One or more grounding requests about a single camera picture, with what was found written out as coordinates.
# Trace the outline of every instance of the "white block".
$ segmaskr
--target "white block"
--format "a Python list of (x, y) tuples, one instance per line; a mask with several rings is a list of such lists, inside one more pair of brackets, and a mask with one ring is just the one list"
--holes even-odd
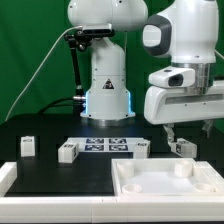
[(78, 143), (75, 142), (65, 142), (58, 149), (58, 162), (59, 163), (73, 163), (79, 154)]
[(183, 138), (178, 138), (177, 142), (170, 143), (171, 151), (182, 158), (196, 158), (197, 145)]
[(0, 169), (0, 197), (4, 197), (17, 178), (16, 163), (5, 163)]
[(134, 159), (147, 159), (150, 154), (150, 141), (142, 140), (135, 144), (133, 150)]
[(21, 157), (35, 156), (35, 139), (34, 137), (21, 138)]

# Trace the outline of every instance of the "small white cube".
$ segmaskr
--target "small white cube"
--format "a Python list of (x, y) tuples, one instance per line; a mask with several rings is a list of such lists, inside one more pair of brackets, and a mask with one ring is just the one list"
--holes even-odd
[(34, 137), (21, 138), (21, 157), (35, 156), (35, 139)]
[(171, 143), (171, 151), (182, 158), (196, 158), (197, 145), (183, 138), (178, 138), (176, 143)]
[(134, 146), (133, 158), (134, 159), (147, 159), (150, 154), (150, 141), (143, 140), (137, 142)]
[(58, 149), (58, 162), (59, 163), (73, 163), (79, 154), (78, 143), (75, 142), (65, 142)]

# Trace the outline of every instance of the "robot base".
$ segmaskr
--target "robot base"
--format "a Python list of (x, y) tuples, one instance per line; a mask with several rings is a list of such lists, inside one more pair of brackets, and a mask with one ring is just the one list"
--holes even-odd
[(131, 124), (135, 120), (135, 113), (133, 115), (129, 115), (129, 117), (119, 120), (103, 120), (103, 119), (93, 119), (88, 117), (82, 117), (81, 121), (83, 123), (100, 126), (100, 127), (117, 127), (117, 126), (123, 126), (126, 124)]
[(184, 88), (149, 88), (144, 109), (152, 124), (169, 124), (224, 117), (224, 81), (216, 81), (205, 95), (186, 95)]

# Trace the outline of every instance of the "black cable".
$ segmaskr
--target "black cable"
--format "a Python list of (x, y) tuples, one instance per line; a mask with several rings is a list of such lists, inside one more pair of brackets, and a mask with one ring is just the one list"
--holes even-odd
[(38, 114), (43, 114), (50, 107), (55, 106), (56, 104), (61, 103), (61, 102), (65, 102), (65, 101), (74, 101), (74, 99), (72, 97), (67, 97), (67, 98), (61, 98), (61, 99), (55, 100), (52, 103), (48, 104), (46, 107), (39, 110)]

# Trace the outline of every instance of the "white object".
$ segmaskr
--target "white object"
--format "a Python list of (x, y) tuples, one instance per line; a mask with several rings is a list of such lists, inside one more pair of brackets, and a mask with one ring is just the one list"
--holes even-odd
[(143, 44), (147, 47), (154, 47), (161, 43), (162, 32), (158, 27), (148, 25), (144, 28)]
[(0, 197), (4, 197), (17, 178), (17, 164), (7, 162), (0, 168)]
[[(151, 21), (154, 18), (154, 25), (149, 22), (145, 26), (143, 43), (153, 56), (170, 55), (172, 67), (150, 75), (150, 83), (161, 88), (150, 87), (147, 92), (146, 119), (152, 124), (174, 124), (223, 118), (223, 82), (209, 87), (219, 31), (217, 2), (175, 0), (169, 8), (150, 18)], [(157, 25), (161, 37), (154, 35)]]
[[(214, 181), (213, 176), (218, 175), (217, 172), (211, 166), (208, 172), (208, 168), (201, 166), (193, 159), (133, 160), (134, 176), (122, 178), (119, 174), (118, 164), (125, 161), (129, 162), (130, 160), (116, 159), (112, 161), (112, 177), (116, 196), (129, 198), (130, 195), (123, 191), (123, 187), (140, 185), (144, 192), (141, 195), (133, 195), (133, 200), (148, 201), (152, 196), (172, 198), (174, 195), (190, 200), (198, 195), (198, 192), (195, 191), (196, 184), (204, 183), (214, 188), (214, 196), (224, 197), (224, 188), (221, 184), (221, 182), (224, 183), (223, 178), (221, 182)], [(200, 195), (207, 195), (206, 190), (204, 190), (204, 194), (202, 190), (199, 192)]]
[(126, 89), (125, 53), (108, 38), (92, 41), (92, 86), (86, 94), (84, 118), (121, 120), (134, 117)]
[[(165, 53), (172, 56), (172, 63), (216, 62), (214, 50), (219, 30), (216, 1), (176, 0), (158, 15), (166, 18), (172, 25), (170, 47)], [(143, 33), (143, 43), (146, 47), (157, 46), (160, 42), (162, 37), (155, 36), (154, 33), (154, 26), (146, 25)], [(152, 39), (150, 34), (156, 37), (157, 41)]]
[(21, 157), (35, 156), (35, 138), (22, 137), (20, 143)]
[(215, 188), (210, 184), (198, 183), (194, 185), (194, 191), (200, 193), (215, 192)]
[(135, 174), (134, 163), (132, 161), (121, 161), (117, 163), (118, 175), (121, 179), (132, 178)]
[(147, 159), (150, 154), (150, 141), (143, 140), (136, 143), (133, 152), (134, 159)]
[(143, 27), (148, 8), (143, 0), (71, 0), (68, 17), (73, 26), (112, 24), (116, 31)]
[(216, 81), (202, 96), (187, 96), (184, 88), (152, 86), (145, 99), (144, 116), (152, 124), (169, 124), (224, 117), (224, 82)]
[(178, 138), (177, 142), (169, 143), (171, 151), (182, 158), (196, 158), (197, 145), (183, 138)]
[(175, 163), (175, 175), (177, 177), (188, 178), (193, 174), (193, 164), (189, 160), (180, 160)]
[[(172, 86), (172, 80), (174, 80), (177, 76), (181, 76), (182, 80), (181, 82), (176, 81), (176, 84)], [(191, 68), (175, 68), (169, 66), (152, 73), (149, 76), (149, 82), (152, 85), (162, 88), (190, 87), (195, 84), (195, 70)]]
[(68, 142), (78, 143), (79, 152), (123, 153), (133, 152), (137, 143), (146, 142), (143, 138), (68, 138)]
[(142, 193), (143, 188), (138, 184), (127, 184), (122, 187), (122, 192), (127, 194)]
[[(146, 182), (146, 188), (143, 182), (140, 184), (141, 178), (139, 181), (135, 179), (134, 184), (141, 185), (144, 192), (124, 194), (121, 190), (126, 184), (120, 185), (121, 179), (118, 177), (116, 168), (117, 161), (120, 160), (112, 161), (114, 197), (0, 198), (0, 223), (215, 222), (224, 220), (224, 179), (207, 162), (189, 160), (193, 163), (192, 177), (197, 183), (214, 186), (215, 192), (194, 192), (194, 184), (189, 183), (192, 177), (186, 180), (176, 177), (174, 164), (177, 159), (144, 159), (134, 160), (136, 174), (145, 173), (151, 177), (153, 173), (156, 175), (153, 179), (149, 176), (144, 179), (151, 180)], [(157, 193), (147, 193), (149, 187), (156, 189)]]
[[(71, 0), (68, 17), (81, 30), (111, 24), (115, 31), (131, 31), (144, 26), (148, 9), (143, 0)], [(92, 40), (92, 86), (81, 117), (100, 126), (120, 125), (134, 117), (125, 76), (124, 50), (108, 38)]]
[(58, 162), (73, 163), (78, 154), (78, 143), (67, 141), (58, 149)]

